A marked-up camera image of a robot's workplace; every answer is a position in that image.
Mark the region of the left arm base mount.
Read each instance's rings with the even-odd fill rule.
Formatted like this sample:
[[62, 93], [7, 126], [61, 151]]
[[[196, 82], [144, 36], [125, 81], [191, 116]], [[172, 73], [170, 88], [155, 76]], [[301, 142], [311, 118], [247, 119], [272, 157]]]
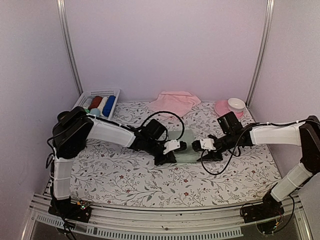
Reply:
[[88, 223], [91, 217], [92, 208], [72, 203], [70, 199], [54, 200], [50, 202], [48, 213], [60, 217], [63, 220], [73, 220]]

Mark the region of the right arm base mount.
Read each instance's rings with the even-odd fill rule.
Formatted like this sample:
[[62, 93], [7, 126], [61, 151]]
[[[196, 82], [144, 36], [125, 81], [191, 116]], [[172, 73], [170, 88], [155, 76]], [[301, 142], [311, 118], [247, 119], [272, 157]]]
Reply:
[[274, 218], [273, 220], [257, 223], [257, 230], [264, 236], [274, 235], [287, 227], [291, 222], [295, 212], [295, 200], [289, 195], [292, 201], [292, 211], [287, 222], [283, 225], [284, 208], [281, 202], [277, 202], [274, 208], [267, 206], [266, 203], [253, 204], [245, 203], [239, 210], [240, 216], [243, 218], [245, 223], [252, 223], [257, 221], [266, 220], [268, 218]]

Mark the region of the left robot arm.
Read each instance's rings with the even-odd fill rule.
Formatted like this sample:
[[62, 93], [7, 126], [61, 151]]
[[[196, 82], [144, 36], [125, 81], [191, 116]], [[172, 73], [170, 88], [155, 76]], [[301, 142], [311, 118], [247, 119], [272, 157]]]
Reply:
[[86, 113], [82, 107], [62, 112], [53, 127], [53, 163], [51, 165], [52, 195], [55, 209], [63, 216], [74, 213], [70, 198], [70, 181], [75, 158], [86, 147], [88, 139], [101, 140], [154, 157], [155, 165], [175, 163], [174, 151], [181, 147], [178, 139], [160, 140], [167, 133], [164, 125], [152, 119], [147, 125], [121, 125]]

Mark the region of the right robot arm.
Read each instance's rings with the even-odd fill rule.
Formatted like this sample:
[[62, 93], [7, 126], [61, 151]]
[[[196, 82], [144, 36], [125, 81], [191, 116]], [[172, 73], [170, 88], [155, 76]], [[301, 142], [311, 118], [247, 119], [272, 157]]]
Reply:
[[233, 156], [236, 148], [258, 145], [300, 146], [302, 158], [287, 175], [262, 198], [258, 213], [269, 218], [278, 210], [280, 202], [320, 172], [320, 121], [314, 115], [288, 123], [250, 123], [242, 126], [234, 112], [218, 118], [224, 133], [221, 138], [209, 135], [196, 140], [192, 149], [202, 154], [200, 161], [221, 161], [222, 154], [229, 151]]

